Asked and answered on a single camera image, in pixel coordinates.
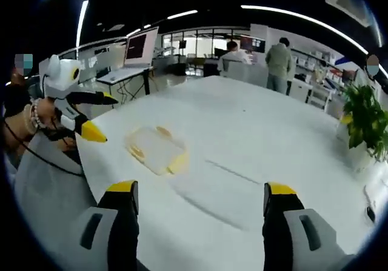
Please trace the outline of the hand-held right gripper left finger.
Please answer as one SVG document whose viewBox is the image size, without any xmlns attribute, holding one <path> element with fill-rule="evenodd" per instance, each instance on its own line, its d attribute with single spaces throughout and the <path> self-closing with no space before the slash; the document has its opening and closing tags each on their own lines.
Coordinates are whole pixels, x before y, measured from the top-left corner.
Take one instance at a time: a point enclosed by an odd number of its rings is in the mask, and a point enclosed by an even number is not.
<svg viewBox="0 0 388 271">
<path fill-rule="evenodd" d="M 83 211 L 65 240 L 66 270 L 138 270 L 138 182 L 112 184 Z"/>
</svg>

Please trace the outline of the person's left hand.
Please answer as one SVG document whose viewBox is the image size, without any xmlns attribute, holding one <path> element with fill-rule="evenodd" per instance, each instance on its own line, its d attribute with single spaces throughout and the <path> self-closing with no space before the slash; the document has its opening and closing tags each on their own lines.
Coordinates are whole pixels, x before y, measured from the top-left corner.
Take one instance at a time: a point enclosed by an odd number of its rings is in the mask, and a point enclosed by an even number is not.
<svg viewBox="0 0 388 271">
<path fill-rule="evenodd" d="M 60 120 L 56 115 L 56 107 L 50 98 L 40 99 L 36 107 L 36 112 L 44 127 L 52 130 L 62 128 Z"/>
</svg>

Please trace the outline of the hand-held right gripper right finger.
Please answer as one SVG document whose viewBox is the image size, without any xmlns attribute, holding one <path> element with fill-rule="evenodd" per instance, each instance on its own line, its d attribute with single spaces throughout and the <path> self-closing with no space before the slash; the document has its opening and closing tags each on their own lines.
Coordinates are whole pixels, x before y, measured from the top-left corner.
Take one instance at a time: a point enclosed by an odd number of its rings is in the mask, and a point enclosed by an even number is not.
<svg viewBox="0 0 388 271">
<path fill-rule="evenodd" d="M 335 229 L 306 209 L 287 185 L 264 184 L 263 219 L 264 270 L 344 270 L 355 257 L 337 244 Z"/>
</svg>

